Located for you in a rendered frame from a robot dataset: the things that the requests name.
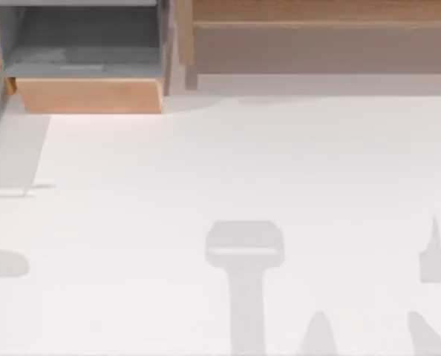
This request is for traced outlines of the pale wooden drawer front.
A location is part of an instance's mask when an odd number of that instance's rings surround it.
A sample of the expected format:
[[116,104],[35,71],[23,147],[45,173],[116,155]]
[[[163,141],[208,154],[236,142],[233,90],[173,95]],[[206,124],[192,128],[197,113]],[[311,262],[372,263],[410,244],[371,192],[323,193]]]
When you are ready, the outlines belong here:
[[18,78],[29,113],[161,113],[164,79]]

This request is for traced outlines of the wooden open shelf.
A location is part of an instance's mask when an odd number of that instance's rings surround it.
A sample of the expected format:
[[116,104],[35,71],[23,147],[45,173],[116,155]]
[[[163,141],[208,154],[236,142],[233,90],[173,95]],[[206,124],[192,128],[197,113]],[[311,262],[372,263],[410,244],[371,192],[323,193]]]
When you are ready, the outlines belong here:
[[172,2],[189,89],[201,74],[441,74],[441,0]]

